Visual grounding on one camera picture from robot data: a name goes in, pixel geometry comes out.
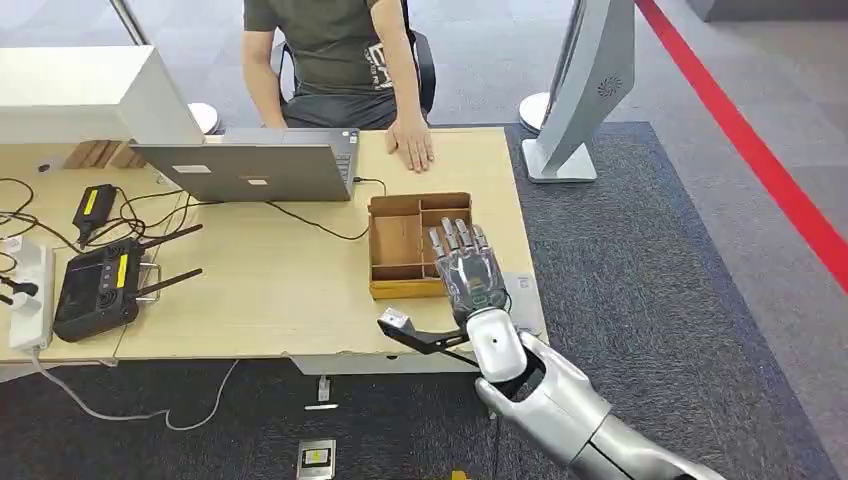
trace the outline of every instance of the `printed logo on shirt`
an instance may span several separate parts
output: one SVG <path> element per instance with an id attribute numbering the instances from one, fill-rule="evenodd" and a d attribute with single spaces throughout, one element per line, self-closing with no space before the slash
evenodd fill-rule
<path id="1" fill-rule="evenodd" d="M 392 77 L 389 75 L 389 67 L 386 65 L 386 55 L 383 53 L 383 44 L 378 43 L 368 47 L 365 58 L 371 65 L 371 80 L 374 90 L 385 90 L 392 88 Z"/>

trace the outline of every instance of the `cardboard box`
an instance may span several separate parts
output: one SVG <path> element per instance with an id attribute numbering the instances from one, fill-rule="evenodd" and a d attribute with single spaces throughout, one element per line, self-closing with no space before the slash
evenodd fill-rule
<path id="1" fill-rule="evenodd" d="M 439 297 L 445 292 L 434 264 L 431 227 L 442 217 L 470 227 L 471 195 L 431 193 L 374 197 L 370 213 L 370 290 L 375 299 Z"/>

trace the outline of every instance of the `laptop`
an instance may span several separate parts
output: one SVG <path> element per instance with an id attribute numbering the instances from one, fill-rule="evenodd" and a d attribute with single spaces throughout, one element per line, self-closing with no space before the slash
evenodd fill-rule
<path id="1" fill-rule="evenodd" d="M 356 129 L 232 129 L 222 143 L 131 145 L 202 202 L 351 199 Z"/>

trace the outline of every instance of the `robotic arm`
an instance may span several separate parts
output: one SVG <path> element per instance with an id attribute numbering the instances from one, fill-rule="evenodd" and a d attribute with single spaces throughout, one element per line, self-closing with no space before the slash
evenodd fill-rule
<path id="1" fill-rule="evenodd" d="M 583 480 L 724 480 L 611 415 L 610 404 L 580 369 L 533 335 L 516 332 L 504 310 L 509 295 L 483 231 L 476 225 L 469 231 L 462 220 L 455 224 L 442 219 L 443 232 L 432 229 L 430 240 L 459 329 L 417 332 L 408 317 L 389 309 L 378 320 L 386 335 L 422 353 L 448 353 L 446 348 L 470 341 L 482 373 L 475 387 L 483 402 Z M 513 402 L 509 397 L 517 386 L 537 371 L 544 374 L 539 385 Z"/>

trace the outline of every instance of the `red floor stripe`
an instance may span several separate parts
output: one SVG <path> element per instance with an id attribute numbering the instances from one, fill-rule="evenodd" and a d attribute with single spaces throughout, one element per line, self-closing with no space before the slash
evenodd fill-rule
<path id="1" fill-rule="evenodd" d="M 760 179 L 798 233 L 848 292 L 848 243 L 827 221 L 792 175 L 698 60 L 654 0 L 635 0 L 671 58 L 736 150 Z"/>

